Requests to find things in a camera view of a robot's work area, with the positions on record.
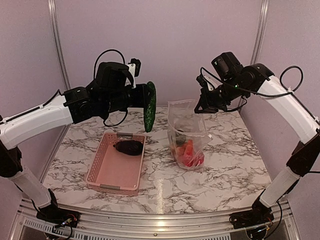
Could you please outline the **green toy cucumber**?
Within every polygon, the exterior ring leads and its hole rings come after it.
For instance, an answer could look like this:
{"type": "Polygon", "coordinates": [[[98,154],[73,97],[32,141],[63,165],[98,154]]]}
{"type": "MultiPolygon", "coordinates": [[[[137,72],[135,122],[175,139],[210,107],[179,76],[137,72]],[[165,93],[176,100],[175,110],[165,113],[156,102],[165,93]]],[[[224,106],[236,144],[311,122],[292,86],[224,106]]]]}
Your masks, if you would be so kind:
{"type": "Polygon", "coordinates": [[[151,93],[149,103],[143,110],[143,121],[145,132],[149,133],[153,129],[156,118],[157,92],[156,86],[152,81],[149,81],[146,85],[151,90],[151,93]]]}

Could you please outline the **clear zip top bag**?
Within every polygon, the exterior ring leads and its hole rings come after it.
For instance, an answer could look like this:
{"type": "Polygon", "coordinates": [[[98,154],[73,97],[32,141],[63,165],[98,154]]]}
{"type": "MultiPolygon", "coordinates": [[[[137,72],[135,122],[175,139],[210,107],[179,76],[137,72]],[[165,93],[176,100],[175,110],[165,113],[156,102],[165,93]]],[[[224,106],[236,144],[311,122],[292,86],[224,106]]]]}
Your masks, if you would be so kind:
{"type": "MultiPolygon", "coordinates": [[[[203,115],[201,113],[194,112],[197,103],[198,102],[193,99],[168,102],[167,137],[171,156],[172,148],[177,146],[175,140],[176,133],[185,135],[186,142],[188,140],[193,140],[193,157],[199,153],[204,154],[204,147],[211,142],[213,138],[212,135],[207,132],[203,115]]],[[[174,160],[180,168],[191,171],[201,169],[205,163],[204,162],[198,167],[189,168],[185,166],[183,157],[174,160]]]]}

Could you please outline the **pink perforated plastic basket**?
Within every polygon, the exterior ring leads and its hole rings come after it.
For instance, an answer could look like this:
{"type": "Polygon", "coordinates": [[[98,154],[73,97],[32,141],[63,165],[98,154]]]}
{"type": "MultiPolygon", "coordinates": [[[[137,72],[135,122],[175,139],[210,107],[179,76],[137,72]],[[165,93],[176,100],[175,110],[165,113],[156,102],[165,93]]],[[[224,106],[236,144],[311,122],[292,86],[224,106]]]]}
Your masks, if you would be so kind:
{"type": "Polygon", "coordinates": [[[146,136],[121,132],[105,132],[102,135],[85,178],[89,188],[111,194],[138,194],[144,153],[131,156],[114,147],[119,141],[129,140],[139,141],[145,146],[146,136]]]}

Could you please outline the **green toy avocado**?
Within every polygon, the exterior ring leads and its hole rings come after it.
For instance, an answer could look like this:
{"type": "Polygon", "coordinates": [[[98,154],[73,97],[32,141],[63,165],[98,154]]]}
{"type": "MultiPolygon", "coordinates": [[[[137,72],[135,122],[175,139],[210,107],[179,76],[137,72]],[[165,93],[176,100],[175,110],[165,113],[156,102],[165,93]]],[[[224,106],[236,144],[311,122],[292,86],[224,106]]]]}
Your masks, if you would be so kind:
{"type": "Polygon", "coordinates": [[[187,140],[187,137],[184,134],[175,133],[175,143],[177,146],[182,146],[187,140]]]}

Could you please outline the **red toy tomato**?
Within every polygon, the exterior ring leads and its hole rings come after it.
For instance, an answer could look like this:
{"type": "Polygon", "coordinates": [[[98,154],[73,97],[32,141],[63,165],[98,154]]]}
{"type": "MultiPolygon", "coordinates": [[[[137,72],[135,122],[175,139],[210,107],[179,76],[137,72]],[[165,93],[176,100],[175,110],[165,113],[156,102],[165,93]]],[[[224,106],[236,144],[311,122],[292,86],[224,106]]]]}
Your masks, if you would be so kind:
{"type": "Polygon", "coordinates": [[[184,160],[184,165],[188,168],[197,168],[201,166],[205,161],[205,155],[201,152],[191,158],[190,156],[187,156],[184,160]]]}

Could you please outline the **red lychee fruit bunch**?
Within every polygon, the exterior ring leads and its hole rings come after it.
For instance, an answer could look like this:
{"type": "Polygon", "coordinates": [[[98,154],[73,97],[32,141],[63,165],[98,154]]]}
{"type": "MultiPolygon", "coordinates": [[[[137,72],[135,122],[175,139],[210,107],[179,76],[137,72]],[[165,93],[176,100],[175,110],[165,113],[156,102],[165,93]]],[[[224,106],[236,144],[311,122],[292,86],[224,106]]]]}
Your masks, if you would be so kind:
{"type": "Polygon", "coordinates": [[[173,147],[171,149],[171,155],[173,156],[174,159],[177,160],[184,155],[185,149],[186,149],[185,144],[173,147]]]}

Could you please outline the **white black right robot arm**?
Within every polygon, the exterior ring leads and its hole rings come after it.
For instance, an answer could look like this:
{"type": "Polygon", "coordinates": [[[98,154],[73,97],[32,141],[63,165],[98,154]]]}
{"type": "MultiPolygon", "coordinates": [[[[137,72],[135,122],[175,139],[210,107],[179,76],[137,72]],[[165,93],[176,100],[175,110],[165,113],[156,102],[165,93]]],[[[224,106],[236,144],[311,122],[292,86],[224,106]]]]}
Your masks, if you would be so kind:
{"type": "Polygon", "coordinates": [[[247,219],[258,224],[272,206],[288,194],[310,172],[320,154],[320,121],[285,87],[267,66],[255,63],[243,66],[232,52],[223,52],[211,61],[217,75],[201,67],[196,80],[201,86],[196,114],[228,112],[232,101],[256,95],[267,102],[298,137],[298,144],[285,168],[263,190],[248,211],[247,219]]]}

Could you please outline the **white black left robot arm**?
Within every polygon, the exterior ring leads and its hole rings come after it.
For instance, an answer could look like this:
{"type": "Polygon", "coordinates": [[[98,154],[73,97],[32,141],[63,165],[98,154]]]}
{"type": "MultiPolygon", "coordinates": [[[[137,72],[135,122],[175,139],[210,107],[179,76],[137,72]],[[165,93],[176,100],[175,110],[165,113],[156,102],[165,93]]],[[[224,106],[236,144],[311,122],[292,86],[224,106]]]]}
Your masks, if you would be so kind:
{"type": "Polygon", "coordinates": [[[135,83],[140,68],[141,62],[136,58],[129,63],[101,62],[93,81],[86,87],[57,92],[47,102],[0,121],[0,175],[33,201],[41,217],[58,223],[67,212],[59,208],[54,193],[21,163],[18,145],[57,127],[92,117],[106,121],[113,112],[146,108],[152,90],[145,83],[135,83]]]}

